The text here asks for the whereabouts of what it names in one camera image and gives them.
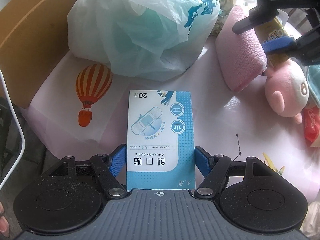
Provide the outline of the person's hand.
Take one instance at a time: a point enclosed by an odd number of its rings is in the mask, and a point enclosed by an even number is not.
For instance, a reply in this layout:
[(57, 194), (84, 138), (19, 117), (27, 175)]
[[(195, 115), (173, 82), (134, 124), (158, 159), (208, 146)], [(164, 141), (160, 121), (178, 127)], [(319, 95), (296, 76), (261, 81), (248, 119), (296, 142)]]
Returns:
[(0, 202), (0, 232), (4, 237), (10, 236), (10, 225), (4, 217), (4, 207)]

